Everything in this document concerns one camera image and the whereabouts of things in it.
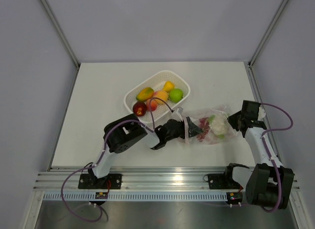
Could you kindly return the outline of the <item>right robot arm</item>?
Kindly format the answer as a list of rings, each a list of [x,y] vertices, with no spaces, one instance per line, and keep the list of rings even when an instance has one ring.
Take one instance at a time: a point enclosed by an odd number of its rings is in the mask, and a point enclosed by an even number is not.
[[[274,212],[287,208],[294,173],[283,166],[271,146],[267,135],[271,130],[259,117],[261,106],[259,102],[245,100],[242,109],[228,117],[231,127],[241,132],[248,143],[255,168],[250,171],[245,166],[234,166],[223,176],[223,181],[230,188],[240,184],[245,189],[249,204]]]

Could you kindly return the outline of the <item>white perforated plastic basket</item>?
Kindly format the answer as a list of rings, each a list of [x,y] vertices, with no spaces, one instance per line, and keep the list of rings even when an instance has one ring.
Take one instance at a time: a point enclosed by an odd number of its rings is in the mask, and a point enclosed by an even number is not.
[[[174,110],[190,95],[190,86],[176,73],[160,71],[125,95],[126,109],[142,123],[151,124]]]

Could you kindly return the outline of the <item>fake orange fruit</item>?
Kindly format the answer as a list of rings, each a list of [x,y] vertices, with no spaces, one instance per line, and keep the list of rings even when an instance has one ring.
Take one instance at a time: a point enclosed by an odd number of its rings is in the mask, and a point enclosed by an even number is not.
[[[156,91],[153,97],[157,101],[158,105],[164,105],[164,102],[168,101],[168,93],[163,90]]]

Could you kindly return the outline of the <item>fake dark red apple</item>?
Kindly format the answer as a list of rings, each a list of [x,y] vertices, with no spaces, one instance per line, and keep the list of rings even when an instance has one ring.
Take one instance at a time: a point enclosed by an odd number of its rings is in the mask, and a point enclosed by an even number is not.
[[[133,105],[132,111],[136,116],[142,117],[147,112],[147,105],[144,102],[138,101]]]

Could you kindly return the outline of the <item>clear zip top bag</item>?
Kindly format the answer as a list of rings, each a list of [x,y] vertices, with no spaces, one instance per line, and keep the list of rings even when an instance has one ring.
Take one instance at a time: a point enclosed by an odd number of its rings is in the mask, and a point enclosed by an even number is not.
[[[227,142],[237,136],[227,118],[232,114],[226,105],[203,108],[182,113],[185,144],[214,145]]]

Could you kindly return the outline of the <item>fake mango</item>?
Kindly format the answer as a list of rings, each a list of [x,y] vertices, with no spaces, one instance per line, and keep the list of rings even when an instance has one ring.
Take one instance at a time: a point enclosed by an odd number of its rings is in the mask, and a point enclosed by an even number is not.
[[[154,95],[154,90],[151,87],[146,87],[140,91],[136,96],[137,101],[145,102],[148,99],[151,99]]]

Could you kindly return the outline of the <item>fake peach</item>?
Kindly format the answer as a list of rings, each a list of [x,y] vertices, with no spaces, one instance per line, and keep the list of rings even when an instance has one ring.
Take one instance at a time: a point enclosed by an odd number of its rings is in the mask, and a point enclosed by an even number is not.
[[[158,103],[155,99],[153,100],[147,100],[146,102],[146,105],[147,105],[147,111],[150,112],[150,111],[155,111],[158,107]]]

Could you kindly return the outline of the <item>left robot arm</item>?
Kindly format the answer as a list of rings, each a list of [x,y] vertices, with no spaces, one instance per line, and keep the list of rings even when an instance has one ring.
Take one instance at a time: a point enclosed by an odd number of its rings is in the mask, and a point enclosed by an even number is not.
[[[133,114],[118,119],[104,128],[103,152],[89,177],[89,183],[96,189],[102,188],[106,184],[106,176],[109,174],[116,155],[126,151],[139,141],[145,143],[152,150],[158,150],[173,139],[191,138],[201,133],[203,130],[189,117],[182,121],[170,119],[154,130],[140,122]]]

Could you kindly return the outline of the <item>fake red grapes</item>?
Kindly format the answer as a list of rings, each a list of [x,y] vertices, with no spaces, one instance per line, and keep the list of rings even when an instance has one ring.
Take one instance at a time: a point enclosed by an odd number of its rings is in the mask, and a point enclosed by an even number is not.
[[[210,116],[210,117],[204,117],[199,119],[200,121],[200,127],[203,128],[204,132],[202,134],[197,135],[197,140],[199,142],[208,142],[210,143],[213,138],[214,138],[214,134],[211,131],[211,123],[214,119],[214,115]]]

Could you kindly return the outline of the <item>fake green apple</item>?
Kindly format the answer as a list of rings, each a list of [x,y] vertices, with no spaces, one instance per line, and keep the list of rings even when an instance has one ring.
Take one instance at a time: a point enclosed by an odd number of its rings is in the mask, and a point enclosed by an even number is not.
[[[178,103],[179,101],[183,99],[183,97],[184,97],[184,93],[181,89],[175,88],[169,92],[169,100],[174,103]]]

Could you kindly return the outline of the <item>fake yellow pear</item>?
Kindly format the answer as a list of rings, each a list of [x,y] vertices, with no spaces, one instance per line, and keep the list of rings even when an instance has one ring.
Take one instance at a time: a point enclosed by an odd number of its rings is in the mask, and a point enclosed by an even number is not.
[[[171,81],[166,81],[162,90],[169,93],[174,88],[175,88],[175,85]]]

